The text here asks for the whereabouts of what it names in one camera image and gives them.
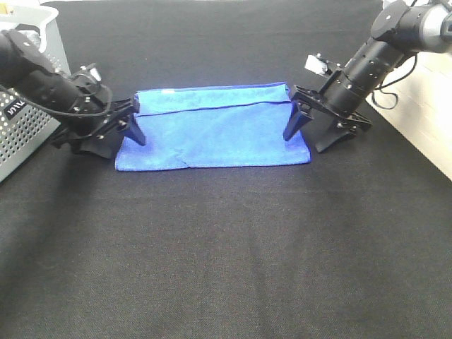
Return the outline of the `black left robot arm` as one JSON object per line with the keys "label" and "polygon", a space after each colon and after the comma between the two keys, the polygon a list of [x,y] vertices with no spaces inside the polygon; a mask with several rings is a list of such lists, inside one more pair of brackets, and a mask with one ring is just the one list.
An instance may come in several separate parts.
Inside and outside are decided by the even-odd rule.
{"label": "black left robot arm", "polygon": [[67,144],[74,154],[110,159],[119,135],[146,144],[136,121],[137,95],[114,100],[94,64],[67,74],[15,29],[1,31],[1,89],[60,123],[50,139],[56,148]]}

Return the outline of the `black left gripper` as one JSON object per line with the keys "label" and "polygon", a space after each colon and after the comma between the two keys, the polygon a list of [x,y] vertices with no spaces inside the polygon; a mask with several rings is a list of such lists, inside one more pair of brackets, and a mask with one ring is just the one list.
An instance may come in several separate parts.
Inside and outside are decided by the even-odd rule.
{"label": "black left gripper", "polygon": [[58,109],[52,116],[61,122],[51,138],[57,148],[69,144],[76,155],[95,155],[112,159],[118,152],[123,136],[144,146],[145,135],[136,115],[140,102],[136,95],[114,100],[112,91],[81,70],[64,78],[78,90],[69,111]]}

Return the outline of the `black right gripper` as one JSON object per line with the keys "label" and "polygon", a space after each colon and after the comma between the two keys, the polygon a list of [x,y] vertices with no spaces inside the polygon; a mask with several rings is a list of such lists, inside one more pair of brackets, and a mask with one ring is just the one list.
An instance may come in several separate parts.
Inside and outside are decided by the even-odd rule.
{"label": "black right gripper", "polygon": [[283,139],[289,141],[313,117],[311,110],[323,112],[337,119],[315,142],[317,153],[324,153],[337,143],[357,135],[357,127],[366,131],[372,123],[357,112],[364,101],[364,92],[358,88],[342,69],[336,69],[320,90],[315,91],[293,85],[289,93],[292,111],[283,131]]}

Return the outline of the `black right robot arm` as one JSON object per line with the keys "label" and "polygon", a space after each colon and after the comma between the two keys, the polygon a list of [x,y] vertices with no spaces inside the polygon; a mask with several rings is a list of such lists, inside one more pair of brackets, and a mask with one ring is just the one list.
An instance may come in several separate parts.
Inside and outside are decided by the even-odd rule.
{"label": "black right robot arm", "polygon": [[292,111],[283,131],[289,141],[313,117],[312,111],[332,117],[332,123],[316,142],[324,152],[332,145],[367,131],[371,122],[357,109],[366,97],[383,89],[383,82],[394,69],[420,52],[443,54],[451,51],[451,2],[429,1],[407,5],[394,1],[374,20],[369,39],[344,66],[320,55],[310,55],[306,69],[327,79],[315,91],[294,85],[290,89]]}

